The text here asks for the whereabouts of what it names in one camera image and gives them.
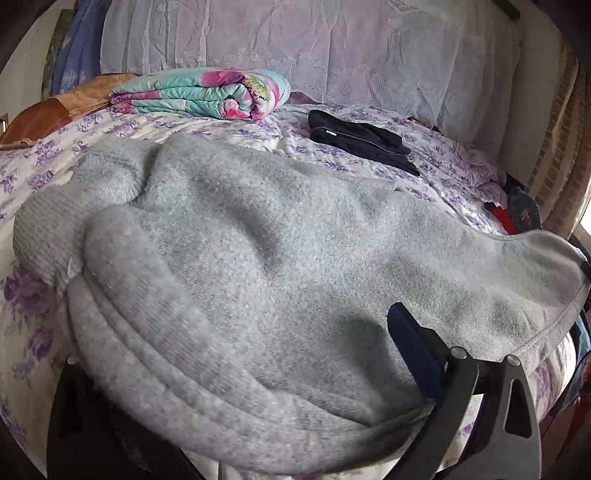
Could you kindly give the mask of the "orange brown cushion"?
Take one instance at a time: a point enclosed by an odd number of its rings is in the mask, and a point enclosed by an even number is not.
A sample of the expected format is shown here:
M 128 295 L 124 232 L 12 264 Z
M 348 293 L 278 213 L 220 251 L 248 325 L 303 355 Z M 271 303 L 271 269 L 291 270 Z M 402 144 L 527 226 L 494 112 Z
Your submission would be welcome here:
M 32 147 L 69 123 L 108 106 L 111 91 L 136 77 L 133 73 L 100 75 L 63 94 L 30 106 L 8 125 L 1 136 L 1 149 Z

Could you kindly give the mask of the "purple floral bed sheet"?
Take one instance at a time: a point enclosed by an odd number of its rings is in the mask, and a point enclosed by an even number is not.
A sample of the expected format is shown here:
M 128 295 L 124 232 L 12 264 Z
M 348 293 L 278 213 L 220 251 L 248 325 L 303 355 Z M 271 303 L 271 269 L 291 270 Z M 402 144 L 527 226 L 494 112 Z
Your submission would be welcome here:
M 446 397 L 403 304 L 542 417 L 589 284 L 486 156 L 397 115 L 88 114 L 1 155 L 1 418 L 35 468 L 68 359 L 217 476 L 377 478 Z

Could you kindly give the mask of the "lilac lace covered pillows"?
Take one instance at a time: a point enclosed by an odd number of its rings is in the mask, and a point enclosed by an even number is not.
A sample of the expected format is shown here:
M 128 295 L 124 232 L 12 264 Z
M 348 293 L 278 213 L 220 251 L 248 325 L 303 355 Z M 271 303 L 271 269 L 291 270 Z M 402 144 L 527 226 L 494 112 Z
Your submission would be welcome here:
M 491 1 L 115 1 L 100 68 L 263 68 L 311 100 L 391 110 L 496 155 L 519 56 Z

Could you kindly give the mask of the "grey fleece pants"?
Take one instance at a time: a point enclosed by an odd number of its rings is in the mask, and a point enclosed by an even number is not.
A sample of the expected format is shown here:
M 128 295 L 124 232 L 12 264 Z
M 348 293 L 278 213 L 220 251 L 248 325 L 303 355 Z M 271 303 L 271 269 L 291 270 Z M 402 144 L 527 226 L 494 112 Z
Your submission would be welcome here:
M 397 457 L 418 430 L 428 404 L 393 304 L 532 371 L 590 288 L 553 233 L 487 234 L 392 181 L 182 134 L 95 144 L 22 204 L 13 248 L 117 406 L 187 452 L 279 475 Z

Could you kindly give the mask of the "folded colourful floral quilt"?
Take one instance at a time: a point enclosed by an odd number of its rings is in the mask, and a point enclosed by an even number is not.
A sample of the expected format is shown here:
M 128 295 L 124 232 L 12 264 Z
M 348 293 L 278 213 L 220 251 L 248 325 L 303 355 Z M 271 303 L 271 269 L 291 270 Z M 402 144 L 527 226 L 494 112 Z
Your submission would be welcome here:
M 269 70 L 179 68 L 129 80 L 110 93 L 119 113 L 178 113 L 221 120 L 263 119 L 290 97 L 290 82 Z

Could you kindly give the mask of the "blue patterned fabric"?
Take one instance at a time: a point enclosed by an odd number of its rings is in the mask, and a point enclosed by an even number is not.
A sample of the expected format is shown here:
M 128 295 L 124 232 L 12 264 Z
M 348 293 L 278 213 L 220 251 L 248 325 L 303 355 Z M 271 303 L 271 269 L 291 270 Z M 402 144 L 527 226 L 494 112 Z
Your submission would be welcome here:
M 43 72 L 41 99 L 63 94 L 100 74 L 102 33 L 110 1 L 76 1 L 60 11 Z

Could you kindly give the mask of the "folded dark navy pants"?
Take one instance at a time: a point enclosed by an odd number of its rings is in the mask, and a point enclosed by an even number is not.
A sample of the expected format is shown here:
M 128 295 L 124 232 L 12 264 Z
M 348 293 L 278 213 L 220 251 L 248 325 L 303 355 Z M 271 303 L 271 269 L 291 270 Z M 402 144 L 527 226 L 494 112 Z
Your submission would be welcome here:
M 409 160 L 411 149 L 394 132 L 368 123 L 344 121 L 321 110 L 308 113 L 308 128 L 312 141 L 420 176 L 419 169 Z

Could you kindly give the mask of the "red garment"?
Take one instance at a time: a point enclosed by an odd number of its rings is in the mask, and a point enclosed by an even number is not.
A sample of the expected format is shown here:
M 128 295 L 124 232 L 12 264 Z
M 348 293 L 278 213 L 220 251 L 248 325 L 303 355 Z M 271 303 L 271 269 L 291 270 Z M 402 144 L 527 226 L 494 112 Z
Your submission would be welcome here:
M 485 209 L 488 212 L 490 212 L 496 218 L 496 220 L 503 226 L 504 230 L 508 235 L 516 234 L 515 225 L 511 220 L 510 215 L 506 209 L 492 202 L 486 202 L 484 206 Z

